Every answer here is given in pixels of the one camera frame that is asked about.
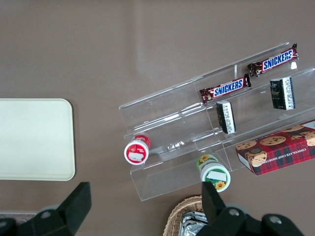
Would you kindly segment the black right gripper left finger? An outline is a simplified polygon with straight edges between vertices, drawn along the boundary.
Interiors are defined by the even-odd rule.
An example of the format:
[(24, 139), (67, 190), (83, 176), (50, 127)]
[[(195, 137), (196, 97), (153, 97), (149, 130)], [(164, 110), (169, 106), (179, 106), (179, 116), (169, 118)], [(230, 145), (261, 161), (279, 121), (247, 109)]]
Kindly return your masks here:
[(92, 206), (89, 182), (80, 183), (56, 208), (40, 212), (31, 220), (34, 236), (73, 236)]

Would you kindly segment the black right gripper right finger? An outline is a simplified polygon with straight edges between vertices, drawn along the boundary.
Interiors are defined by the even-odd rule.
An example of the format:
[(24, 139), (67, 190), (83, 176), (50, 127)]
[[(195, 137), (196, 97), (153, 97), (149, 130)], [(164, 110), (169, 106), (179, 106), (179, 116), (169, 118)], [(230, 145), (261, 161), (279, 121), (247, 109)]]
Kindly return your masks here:
[(212, 183), (202, 183), (202, 207), (208, 224), (199, 236), (260, 236), (261, 222), (237, 207), (227, 207)]

